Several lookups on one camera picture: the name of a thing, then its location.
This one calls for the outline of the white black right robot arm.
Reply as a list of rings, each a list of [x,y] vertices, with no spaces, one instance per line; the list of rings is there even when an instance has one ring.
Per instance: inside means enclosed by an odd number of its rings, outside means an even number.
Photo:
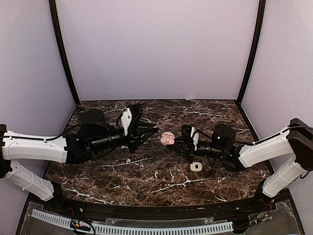
[[[215,126],[210,141],[201,141],[202,131],[183,125],[181,136],[171,132],[161,135],[161,144],[176,152],[191,164],[191,170],[200,167],[194,157],[218,159],[230,172],[239,172],[260,162],[289,155],[279,170],[259,185],[259,193],[250,200],[250,209],[261,212],[268,199],[313,169],[313,129],[298,118],[280,132],[253,143],[236,141],[236,132],[226,124]]]

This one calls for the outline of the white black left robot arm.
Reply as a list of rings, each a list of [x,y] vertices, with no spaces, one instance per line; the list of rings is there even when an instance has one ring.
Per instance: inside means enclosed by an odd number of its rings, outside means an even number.
[[[51,181],[44,180],[19,163],[19,159],[46,160],[77,165],[88,162],[93,155],[126,146],[136,152],[149,137],[158,132],[153,123],[142,122],[143,110],[134,105],[119,116],[122,126],[115,128],[106,123],[103,111],[91,109],[82,113],[76,134],[56,137],[22,135],[0,126],[0,177],[9,180],[50,206],[58,213],[66,213],[69,203],[62,197],[62,190]]]

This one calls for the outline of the pink earbud charging case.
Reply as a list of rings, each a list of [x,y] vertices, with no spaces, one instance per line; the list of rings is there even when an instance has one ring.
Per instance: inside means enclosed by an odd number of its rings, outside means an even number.
[[[161,134],[160,142],[163,146],[173,145],[175,143],[175,135],[172,132],[164,132]]]

